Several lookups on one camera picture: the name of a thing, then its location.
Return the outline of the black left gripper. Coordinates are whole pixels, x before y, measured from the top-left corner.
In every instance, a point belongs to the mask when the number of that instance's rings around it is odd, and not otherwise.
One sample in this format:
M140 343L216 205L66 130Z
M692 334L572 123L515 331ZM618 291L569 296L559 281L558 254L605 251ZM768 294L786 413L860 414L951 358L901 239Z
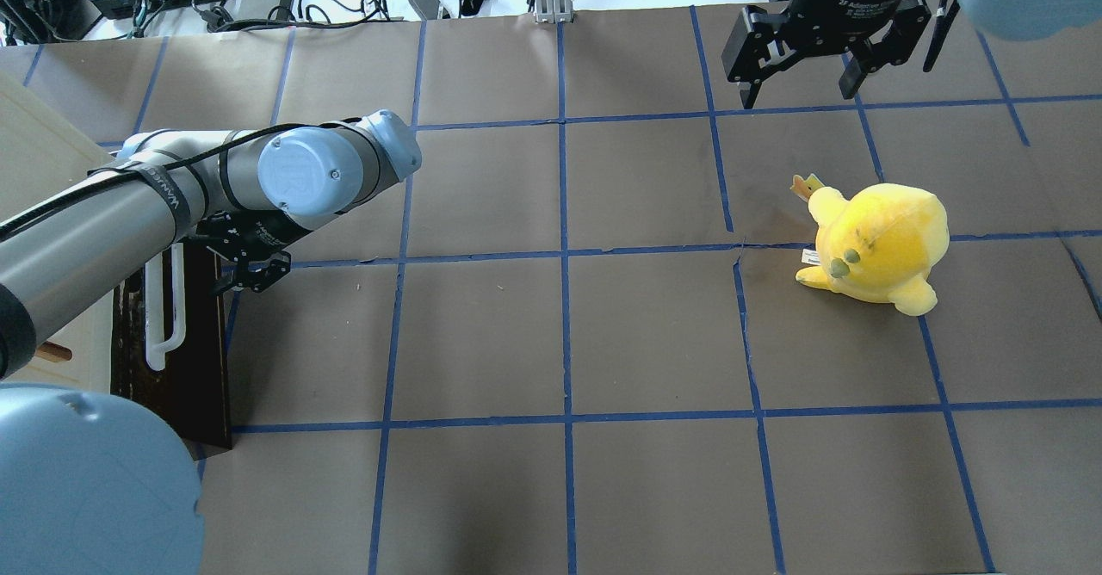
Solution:
M197 223L196 243L233 263L226 290L262 293L290 273L292 257L281 250L307 234L280 211L216 213Z

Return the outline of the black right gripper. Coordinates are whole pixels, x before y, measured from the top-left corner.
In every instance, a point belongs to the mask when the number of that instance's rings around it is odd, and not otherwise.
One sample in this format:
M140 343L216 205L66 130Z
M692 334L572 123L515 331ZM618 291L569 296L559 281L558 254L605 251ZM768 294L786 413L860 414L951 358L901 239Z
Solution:
M912 57L930 19L926 0L790 0L782 14L746 6L721 51L721 64L739 89L741 107L752 109L787 51L799 56L849 51L839 93L853 100L869 74Z

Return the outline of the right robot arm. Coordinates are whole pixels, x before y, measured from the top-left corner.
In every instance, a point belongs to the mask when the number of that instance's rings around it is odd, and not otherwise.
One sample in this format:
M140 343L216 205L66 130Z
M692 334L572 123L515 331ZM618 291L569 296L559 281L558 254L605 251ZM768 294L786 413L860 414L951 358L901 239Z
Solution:
M839 93L853 99L869 74L908 62L925 33L932 43L922 69L931 70L960 14L985 34L1031 41L1094 23L1100 9L1099 0L789 0L780 13L746 6L721 64L750 109L774 74L803 59L847 56Z

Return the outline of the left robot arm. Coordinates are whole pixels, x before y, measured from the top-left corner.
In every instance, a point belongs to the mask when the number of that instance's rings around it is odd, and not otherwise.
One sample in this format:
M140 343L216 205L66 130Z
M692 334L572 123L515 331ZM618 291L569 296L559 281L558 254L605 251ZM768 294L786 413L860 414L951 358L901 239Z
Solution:
M11 381L51 336L194 242L261 292L287 248L424 163L389 109L320 124L130 137L71 189L3 223L4 574L195 574L201 482L165 419L122 395Z

